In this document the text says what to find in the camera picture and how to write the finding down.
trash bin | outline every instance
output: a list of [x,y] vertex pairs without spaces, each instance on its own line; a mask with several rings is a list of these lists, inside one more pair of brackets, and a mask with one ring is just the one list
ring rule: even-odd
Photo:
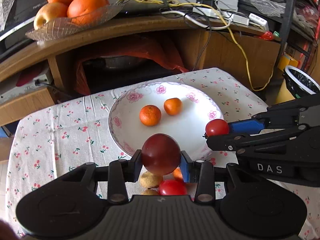
[[302,70],[293,66],[284,69],[284,80],[276,98],[276,104],[320,93],[320,86]]

cherry tomato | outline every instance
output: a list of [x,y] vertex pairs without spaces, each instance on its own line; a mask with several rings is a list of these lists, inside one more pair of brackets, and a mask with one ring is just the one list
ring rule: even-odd
[[207,134],[207,136],[228,134],[228,123],[222,119],[214,119],[207,123],[205,127],[205,133]]
[[160,195],[187,195],[188,191],[184,183],[175,179],[167,179],[159,185]]

yellow cable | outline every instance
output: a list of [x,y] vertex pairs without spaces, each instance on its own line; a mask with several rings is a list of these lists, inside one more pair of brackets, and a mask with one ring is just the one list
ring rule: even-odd
[[[142,2],[142,3],[157,3],[157,4],[163,4],[163,1],[160,1],[160,0],[134,0],[136,2]],[[217,11],[215,8],[213,8],[212,6],[210,5],[206,5],[206,4],[201,4],[201,3],[192,3],[192,2],[188,2],[188,3],[180,3],[176,0],[170,0],[169,2],[175,2],[175,3],[170,3],[169,6],[170,7],[177,7],[177,6],[185,6],[185,5],[193,5],[193,6],[203,6],[203,7],[207,7],[207,8],[210,8],[211,10],[213,10],[220,18],[220,20],[224,23],[224,25],[227,25],[225,19],[223,18],[223,16],[220,14],[219,11]],[[228,31],[230,33],[230,36],[233,40],[233,42],[239,47],[239,49],[241,50],[243,56],[244,56],[244,59],[245,59],[245,64],[246,64],[246,68],[247,68],[247,74],[248,74],[248,78],[249,78],[249,82],[250,82],[250,86],[251,86],[251,89],[253,91],[261,91],[263,89],[266,88],[266,86],[270,83],[270,80],[273,76],[273,68],[272,68],[272,72],[271,72],[271,75],[269,77],[269,80],[268,82],[260,89],[254,89],[253,86],[252,86],[252,81],[251,81],[251,75],[250,75],[250,71],[249,71],[249,61],[248,61],[248,58],[247,58],[247,55],[246,53],[244,52],[244,49],[241,47],[241,45],[236,41],[236,38],[234,37],[233,35],[233,32],[232,30],[228,27]]]

tablecloth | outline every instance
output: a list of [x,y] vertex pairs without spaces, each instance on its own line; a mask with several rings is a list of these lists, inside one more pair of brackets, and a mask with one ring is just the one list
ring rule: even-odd
[[[227,122],[247,119],[266,111],[267,105],[260,98],[218,68],[173,75],[156,81],[180,82],[202,90],[217,103]],[[15,217],[15,207],[24,195],[83,163],[95,162],[97,166],[107,166],[113,160],[130,158],[111,138],[108,115],[117,98],[136,86],[109,90],[48,107],[19,122],[10,152],[5,197],[6,218],[18,235],[23,236],[23,232]],[[215,118],[214,112],[208,115],[208,121],[212,118]],[[229,162],[237,163],[233,152],[224,151],[212,152],[207,160],[217,167],[225,167]],[[308,207],[308,217],[300,237],[305,240],[318,238],[319,189],[279,184],[299,195]],[[144,190],[139,183],[127,182],[126,187],[129,197]],[[191,186],[188,193],[194,194],[194,189]],[[107,196],[107,182],[99,183],[97,195],[101,198]],[[216,195],[217,198],[225,195],[222,183],[216,183]]]

glass fruit bowl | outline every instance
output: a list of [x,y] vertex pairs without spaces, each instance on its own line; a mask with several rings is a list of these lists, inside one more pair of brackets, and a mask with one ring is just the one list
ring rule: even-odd
[[78,17],[56,18],[37,30],[27,32],[26,36],[34,41],[51,41],[64,38],[107,22],[116,16],[122,8],[121,5],[110,4]]

